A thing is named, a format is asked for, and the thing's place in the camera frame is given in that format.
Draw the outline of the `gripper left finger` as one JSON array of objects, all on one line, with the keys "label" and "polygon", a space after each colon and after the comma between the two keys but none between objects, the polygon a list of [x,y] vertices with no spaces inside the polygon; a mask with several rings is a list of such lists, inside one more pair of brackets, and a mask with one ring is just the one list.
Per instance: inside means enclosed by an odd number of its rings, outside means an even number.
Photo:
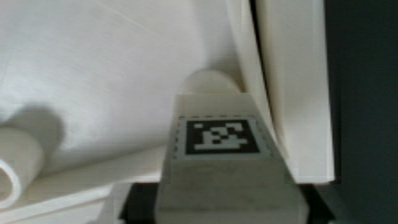
[{"label": "gripper left finger", "polygon": [[157,224],[158,183],[118,183],[103,205],[103,224]]}]

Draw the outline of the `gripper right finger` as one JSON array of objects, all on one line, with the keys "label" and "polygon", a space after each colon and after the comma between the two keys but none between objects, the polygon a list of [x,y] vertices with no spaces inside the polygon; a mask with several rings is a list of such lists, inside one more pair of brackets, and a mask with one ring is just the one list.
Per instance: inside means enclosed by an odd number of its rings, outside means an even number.
[{"label": "gripper right finger", "polygon": [[311,184],[301,184],[299,187],[309,206],[308,224],[333,224],[336,216],[327,206],[325,200],[322,199],[315,186]]}]

